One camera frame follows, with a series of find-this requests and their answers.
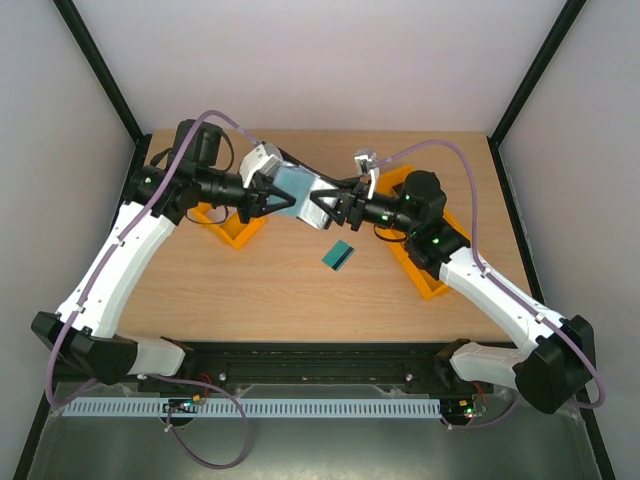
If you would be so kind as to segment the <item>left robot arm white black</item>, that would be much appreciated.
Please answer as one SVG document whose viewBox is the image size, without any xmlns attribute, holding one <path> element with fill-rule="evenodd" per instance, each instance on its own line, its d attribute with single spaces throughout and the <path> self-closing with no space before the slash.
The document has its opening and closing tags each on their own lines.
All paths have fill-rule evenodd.
<svg viewBox="0 0 640 480">
<path fill-rule="evenodd" d="M 270 143 L 255 141 L 236 173 L 216 168 L 220 144 L 228 139 L 222 128 L 204 119 L 183 121 L 173 146 L 132 175 L 89 270 L 54 312 L 40 312 L 32 321 L 32 331 L 50 350 L 48 380 L 58 362 L 106 385 L 127 376 L 179 372 L 187 357 L 179 343 L 117 332 L 124 307 L 158 248 L 201 203 L 234 209 L 242 224 L 295 204 L 274 183 L 275 169 L 289 162 Z"/>
</svg>

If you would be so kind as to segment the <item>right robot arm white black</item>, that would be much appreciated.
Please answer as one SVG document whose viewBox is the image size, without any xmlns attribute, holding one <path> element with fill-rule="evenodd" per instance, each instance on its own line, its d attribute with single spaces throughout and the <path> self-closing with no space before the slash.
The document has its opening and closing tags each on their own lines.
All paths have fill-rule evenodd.
<svg viewBox="0 0 640 480">
<path fill-rule="evenodd" d="M 370 191 L 359 181 L 314 189 L 310 201 L 339 225 L 367 222 L 404 234 L 411 263 L 462 294 L 511 339 L 510 348 L 455 344 L 436 379 L 455 392 L 469 381 L 516 390 L 538 411 L 555 413 L 596 377 L 595 335 L 580 315 L 546 307 L 496 271 L 444 217 L 447 201 L 437 176 L 411 172 L 399 194 Z"/>
</svg>

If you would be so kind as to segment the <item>teal credit card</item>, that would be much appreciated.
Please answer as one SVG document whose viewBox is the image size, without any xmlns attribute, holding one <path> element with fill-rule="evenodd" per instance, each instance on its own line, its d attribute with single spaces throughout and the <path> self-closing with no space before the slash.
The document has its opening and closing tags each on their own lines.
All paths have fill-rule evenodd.
<svg viewBox="0 0 640 480">
<path fill-rule="evenodd" d="M 339 271 L 353 255 L 355 249 L 343 240 L 338 240 L 322 258 L 322 262 L 333 271 Z"/>
</svg>

